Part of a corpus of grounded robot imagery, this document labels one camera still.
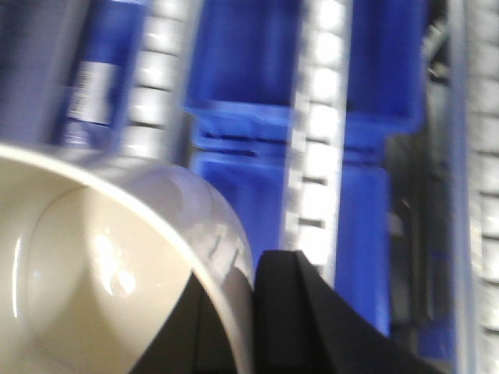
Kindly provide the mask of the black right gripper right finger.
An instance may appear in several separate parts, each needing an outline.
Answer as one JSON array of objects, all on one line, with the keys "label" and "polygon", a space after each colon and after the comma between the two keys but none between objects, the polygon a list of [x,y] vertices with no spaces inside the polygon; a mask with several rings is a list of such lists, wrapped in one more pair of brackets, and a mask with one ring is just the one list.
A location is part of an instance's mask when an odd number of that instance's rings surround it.
[{"label": "black right gripper right finger", "polygon": [[260,257],[253,321],[258,373],[438,371],[371,326],[299,251]]}]

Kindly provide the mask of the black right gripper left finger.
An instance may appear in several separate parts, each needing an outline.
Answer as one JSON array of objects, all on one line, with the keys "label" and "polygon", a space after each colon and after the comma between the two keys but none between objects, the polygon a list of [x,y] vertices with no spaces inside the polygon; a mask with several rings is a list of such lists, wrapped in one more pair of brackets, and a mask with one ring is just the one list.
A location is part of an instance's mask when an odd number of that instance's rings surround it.
[{"label": "black right gripper left finger", "polygon": [[132,372],[237,372],[225,329],[195,275]]}]

